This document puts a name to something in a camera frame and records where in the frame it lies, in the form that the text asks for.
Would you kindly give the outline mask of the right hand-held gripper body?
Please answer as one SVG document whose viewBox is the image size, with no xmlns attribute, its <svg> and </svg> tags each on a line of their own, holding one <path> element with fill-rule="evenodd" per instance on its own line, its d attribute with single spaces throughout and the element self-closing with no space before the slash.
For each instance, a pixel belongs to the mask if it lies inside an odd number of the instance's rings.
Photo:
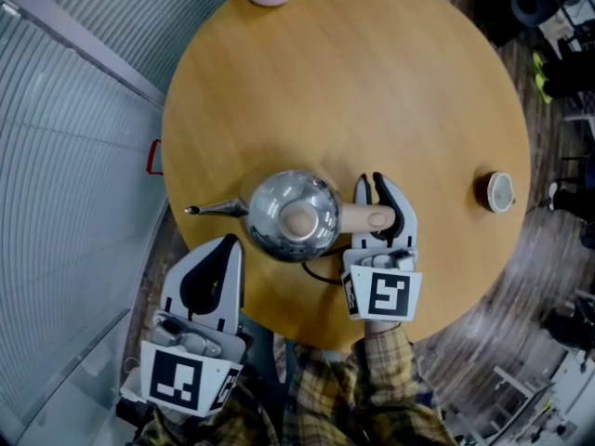
<svg viewBox="0 0 595 446">
<path fill-rule="evenodd" d="M 341 274 L 349 317 L 358 321 L 411 321 L 422 274 L 413 248 L 350 249 Z"/>
</svg>

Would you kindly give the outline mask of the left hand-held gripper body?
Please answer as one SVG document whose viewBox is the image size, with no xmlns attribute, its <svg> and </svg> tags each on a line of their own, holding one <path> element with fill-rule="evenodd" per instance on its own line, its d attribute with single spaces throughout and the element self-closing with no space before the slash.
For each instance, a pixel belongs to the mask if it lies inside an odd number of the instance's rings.
<svg viewBox="0 0 595 446">
<path fill-rule="evenodd" d="M 219 412 L 243 369 L 250 342 L 238 317 L 189 321 L 158 310 L 151 337 L 141 342 L 143 399 L 178 413 L 206 418 Z"/>
</svg>

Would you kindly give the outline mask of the stainless steel kettle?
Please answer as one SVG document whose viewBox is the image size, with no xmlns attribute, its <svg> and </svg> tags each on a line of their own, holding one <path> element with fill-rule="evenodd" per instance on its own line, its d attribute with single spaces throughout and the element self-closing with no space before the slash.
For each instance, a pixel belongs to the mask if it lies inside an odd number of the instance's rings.
<svg viewBox="0 0 595 446">
<path fill-rule="evenodd" d="M 322 256 L 341 234 L 397 233 L 401 209 L 384 191 L 379 199 L 379 204 L 348 203 L 320 175 L 289 169 L 264 179 L 245 200 L 189 205 L 185 213 L 239 218 L 260 251 L 302 263 Z"/>
</svg>

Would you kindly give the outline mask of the person's right forearm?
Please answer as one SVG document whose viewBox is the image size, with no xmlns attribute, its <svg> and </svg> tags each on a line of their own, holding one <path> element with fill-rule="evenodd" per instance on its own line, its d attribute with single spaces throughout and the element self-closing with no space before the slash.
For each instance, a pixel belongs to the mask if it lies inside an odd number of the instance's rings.
<svg viewBox="0 0 595 446">
<path fill-rule="evenodd" d="M 353 353 L 356 417 L 371 446 L 456 446 L 401 325 L 368 321 Z"/>
</svg>

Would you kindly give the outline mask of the white power adapter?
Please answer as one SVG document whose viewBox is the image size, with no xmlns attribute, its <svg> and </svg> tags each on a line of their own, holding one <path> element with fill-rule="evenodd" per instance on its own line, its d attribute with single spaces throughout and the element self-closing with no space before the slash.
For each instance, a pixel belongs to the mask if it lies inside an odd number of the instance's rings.
<svg viewBox="0 0 595 446">
<path fill-rule="evenodd" d="M 120 387 L 120 396 L 133 403 L 147 403 L 141 393 L 140 361 L 134 357 L 124 360 L 126 379 Z"/>
</svg>

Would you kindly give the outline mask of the small brown cup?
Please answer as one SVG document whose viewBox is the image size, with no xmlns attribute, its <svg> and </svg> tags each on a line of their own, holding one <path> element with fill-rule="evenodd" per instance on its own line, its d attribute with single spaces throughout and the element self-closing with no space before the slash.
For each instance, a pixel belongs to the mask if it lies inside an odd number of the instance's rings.
<svg viewBox="0 0 595 446">
<path fill-rule="evenodd" d="M 473 188 L 478 204 L 492 213 L 503 214 L 515 203 L 512 180 L 508 173 L 486 173 L 475 179 Z"/>
</svg>

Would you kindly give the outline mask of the person's plaid shirt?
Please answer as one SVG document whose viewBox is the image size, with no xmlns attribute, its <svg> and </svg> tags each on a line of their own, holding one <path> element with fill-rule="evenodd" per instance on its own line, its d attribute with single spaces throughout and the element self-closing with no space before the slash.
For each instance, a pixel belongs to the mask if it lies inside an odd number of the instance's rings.
<svg viewBox="0 0 595 446">
<path fill-rule="evenodd" d="M 257 326 L 250 335 L 247 372 L 240 381 L 270 416 L 280 446 L 368 446 L 356 417 L 353 359 L 331 361 L 319 349 L 287 341 L 287 378 L 278 378 L 273 333 Z"/>
</svg>

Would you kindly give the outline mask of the red framed object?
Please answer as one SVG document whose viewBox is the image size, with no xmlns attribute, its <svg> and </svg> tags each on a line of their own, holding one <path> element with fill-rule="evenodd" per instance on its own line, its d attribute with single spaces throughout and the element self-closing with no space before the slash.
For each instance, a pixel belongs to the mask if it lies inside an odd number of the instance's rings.
<svg viewBox="0 0 595 446">
<path fill-rule="evenodd" d="M 162 176 L 164 174 L 164 172 L 161 169 L 154 169 L 153 168 L 153 162 L 154 162 L 154 158 L 155 158 L 155 154 L 157 152 L 157 149 L 159 148 L 161 144 L 161 139 L 160 138 L 156 138 L 152 141 L 150 148 L 149 148 L 149 152 L 148 152 L 148 157 L 147 157 L 147 162 L 146 162 L 146 167 L 145 167 L 145 172 L 148 175 L 152 175 L 152 176 Z"/>
</svg>

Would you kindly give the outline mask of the white metal rack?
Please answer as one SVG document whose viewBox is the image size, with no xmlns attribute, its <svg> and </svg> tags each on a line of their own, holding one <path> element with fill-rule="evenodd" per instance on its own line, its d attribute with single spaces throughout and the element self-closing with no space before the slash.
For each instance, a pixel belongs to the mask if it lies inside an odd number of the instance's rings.
<svg viewBox="0 0 595 446">
<path fill-rule="evenodd" d="M 553 373 L 496 366 L 496 402 L 483 446 L 595 446 L 595 361 L 569 350 Z"/>
</svg>

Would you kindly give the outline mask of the glass partition with blinds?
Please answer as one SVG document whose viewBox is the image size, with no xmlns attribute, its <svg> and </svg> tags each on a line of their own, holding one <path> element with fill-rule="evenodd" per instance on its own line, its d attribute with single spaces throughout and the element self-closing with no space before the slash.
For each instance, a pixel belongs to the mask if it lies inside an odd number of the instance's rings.
<svg viewBox="0 0 595 446">
<path fill-rule="evenodd" d="M 165 183 L 165 95 L 227 0 L 0 0 L 0 442 L 88 445 Z"/>
</svg>

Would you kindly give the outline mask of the grey shell chair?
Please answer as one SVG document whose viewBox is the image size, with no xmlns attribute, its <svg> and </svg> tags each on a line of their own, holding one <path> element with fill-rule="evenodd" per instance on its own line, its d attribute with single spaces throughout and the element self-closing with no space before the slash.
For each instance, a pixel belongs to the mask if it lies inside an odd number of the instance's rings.
<svg viewBox="0 0 595 446">
<path fill-rule="evenodd" d="M 514 18 L 526 28 L 535 28 L 553 17 L 561 7 L 559 0 L 510 0 Z"/>
</svg>

